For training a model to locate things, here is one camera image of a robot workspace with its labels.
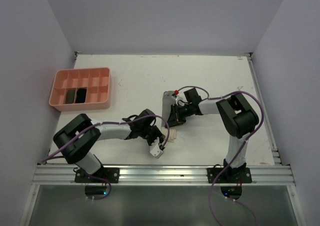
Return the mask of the black underwear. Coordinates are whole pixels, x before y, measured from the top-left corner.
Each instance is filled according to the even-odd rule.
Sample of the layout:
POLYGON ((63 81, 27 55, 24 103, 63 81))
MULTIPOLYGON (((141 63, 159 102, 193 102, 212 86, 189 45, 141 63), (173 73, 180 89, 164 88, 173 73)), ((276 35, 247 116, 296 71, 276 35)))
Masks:
POLYGON ((87 89, 86 88, 78 88, 76 91, 75 103, 83 104, 86 101, 87 89))

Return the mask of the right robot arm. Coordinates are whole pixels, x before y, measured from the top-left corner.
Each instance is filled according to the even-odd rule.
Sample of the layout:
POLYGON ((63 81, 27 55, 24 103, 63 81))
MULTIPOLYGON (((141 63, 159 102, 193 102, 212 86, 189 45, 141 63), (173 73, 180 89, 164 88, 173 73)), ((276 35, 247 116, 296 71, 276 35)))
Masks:
POLYGON ((180 104, 179 91, 170 96, 175 103, 170 105, 167 123, 169 127, 183 125, 191 116, 220 115, 223 125, 229 134, 227 155, 223 161, 223 178, 235 182, 246 167, 246 150, 248 137, 255 132, 260 122, 259 116, 244 96, 236 91, 220 98, 203 99, 196 87, 184 92, 185 101, 180 104))

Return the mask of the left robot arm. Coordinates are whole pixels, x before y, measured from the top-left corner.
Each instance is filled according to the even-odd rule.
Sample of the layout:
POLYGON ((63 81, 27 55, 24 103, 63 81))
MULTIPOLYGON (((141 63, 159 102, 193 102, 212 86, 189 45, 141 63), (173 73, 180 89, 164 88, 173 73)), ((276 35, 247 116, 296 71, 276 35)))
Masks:
POLYGON ((53 142, 68 164, 77 165, 96 183, 106 178, 103 164, 90 152, 98 141, 142 138, 153 157, 158 159, 163 154, 168 136, 155 125, 157 118, 150 109, 120 122, 93 120, 81 113, 53 136, 53 142))

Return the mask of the pink compartment tray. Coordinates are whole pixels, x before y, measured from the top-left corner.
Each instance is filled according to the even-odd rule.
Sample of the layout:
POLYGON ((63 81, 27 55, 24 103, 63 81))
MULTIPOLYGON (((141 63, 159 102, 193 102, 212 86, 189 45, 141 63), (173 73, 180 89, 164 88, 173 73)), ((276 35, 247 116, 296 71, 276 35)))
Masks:
POLYGON ((111 81, 108 67, 59 70, 49 105, 60 112, 107 109, 111 104, 111 81))

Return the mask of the dark rolled cloth in tray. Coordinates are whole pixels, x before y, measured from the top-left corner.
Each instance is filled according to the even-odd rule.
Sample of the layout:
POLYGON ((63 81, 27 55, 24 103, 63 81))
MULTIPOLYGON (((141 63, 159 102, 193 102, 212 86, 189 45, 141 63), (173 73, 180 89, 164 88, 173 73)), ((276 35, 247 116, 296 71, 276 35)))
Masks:
POLYGON ((73 104, 75 100, 75 89, 68 89, 65 95, 65 104, 73 104))

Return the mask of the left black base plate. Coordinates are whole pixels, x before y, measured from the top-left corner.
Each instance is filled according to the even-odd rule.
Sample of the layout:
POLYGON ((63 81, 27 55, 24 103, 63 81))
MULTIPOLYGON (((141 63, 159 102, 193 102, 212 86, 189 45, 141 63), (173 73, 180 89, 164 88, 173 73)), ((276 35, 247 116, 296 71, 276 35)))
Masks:
POLYGON ((87 174, 82 168, 74 168, 73 172, 75 173, 75 183, 93 184, 108 181, 109 183, 117 184, 120 177, 120 169, 118 167, 103 167, 93 175, 87 174))

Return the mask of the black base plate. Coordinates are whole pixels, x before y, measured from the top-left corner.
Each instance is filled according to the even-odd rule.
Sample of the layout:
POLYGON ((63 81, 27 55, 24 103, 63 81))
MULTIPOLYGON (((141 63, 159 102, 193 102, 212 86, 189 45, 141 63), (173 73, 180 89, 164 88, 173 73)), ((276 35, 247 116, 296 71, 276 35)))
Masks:
MULTIPOLYGON (((213 167, 208 167, 206 169, 207 172, 207 180, 208 183, 212 184, 217 175, 224 169, 223 166, 216 164, 213 167)), ((238 167, 232 168, 231 166, 221 174, 221 176, 216 180, 218 184, 236 184, 236 183, 244 183, 251 184, 253 182, 251 171, 247 167, 247 164, 238 167)))
POLYGON ((75 183, 93 184, 108 181, 109 183, 117 184, 120 177, 120 169, 118 167, 103 167, 93 175, 87 174, 82 168, 74 168, 73 172, 75 173, 75 183))

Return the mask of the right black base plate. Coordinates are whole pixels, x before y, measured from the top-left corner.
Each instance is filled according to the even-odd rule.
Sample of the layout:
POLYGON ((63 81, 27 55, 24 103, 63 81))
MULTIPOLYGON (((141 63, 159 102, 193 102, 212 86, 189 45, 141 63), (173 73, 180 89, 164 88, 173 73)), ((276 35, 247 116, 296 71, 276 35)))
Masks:
MULTIPOLYGON (((206 169, 207 172, 207 180, 208 183, 212 184, 217 175, 224 169, 223 166, 216 164, 213 167, 208 167, 206 169)), ((231 166, 221 174, 221 176, 216 180, 218 184, 236 184, 236 183, 244 183, 251 184, 253 182, 251 171, 247 167, 247 164, 238 167, 232 168, 231 166)))

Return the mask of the aluminium mounting rail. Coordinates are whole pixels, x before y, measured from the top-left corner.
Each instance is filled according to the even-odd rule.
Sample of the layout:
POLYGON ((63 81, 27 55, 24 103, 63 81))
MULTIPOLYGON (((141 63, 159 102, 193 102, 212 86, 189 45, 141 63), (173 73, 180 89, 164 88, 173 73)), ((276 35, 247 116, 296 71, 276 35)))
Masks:
MULTIPOLYGON (((221 171, 208 165, 105 165, 109 180, 117 186, 210 186, 221 171)), ((70 164, 46 164, 36 167, 34 185, 75 185, 79 182, 76 167, 70 164)), ((249 166, 230 179, 223 176, 216 186, 293 186, 290 166, 249 166)))

